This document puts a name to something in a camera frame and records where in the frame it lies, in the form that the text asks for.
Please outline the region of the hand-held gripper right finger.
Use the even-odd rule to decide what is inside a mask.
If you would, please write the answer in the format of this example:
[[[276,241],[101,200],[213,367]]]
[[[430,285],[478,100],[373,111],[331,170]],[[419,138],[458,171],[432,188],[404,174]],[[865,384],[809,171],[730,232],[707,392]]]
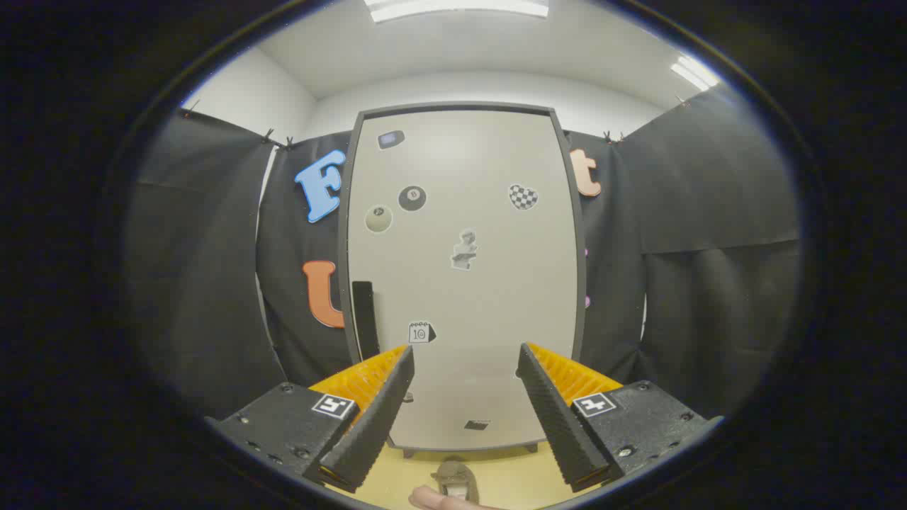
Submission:
[[[623,385],[536,344],[521,345],[516,374],[574,492],[645,474],[723,422],[654,382]]]

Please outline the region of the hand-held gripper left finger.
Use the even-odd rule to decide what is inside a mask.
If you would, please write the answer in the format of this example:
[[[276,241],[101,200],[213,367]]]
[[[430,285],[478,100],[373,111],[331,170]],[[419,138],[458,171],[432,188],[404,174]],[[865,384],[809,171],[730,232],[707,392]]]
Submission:
[[[207,425],[282,478],[354,493],[388,440],[415,374],[399,346],[305,387],[282,382]]]

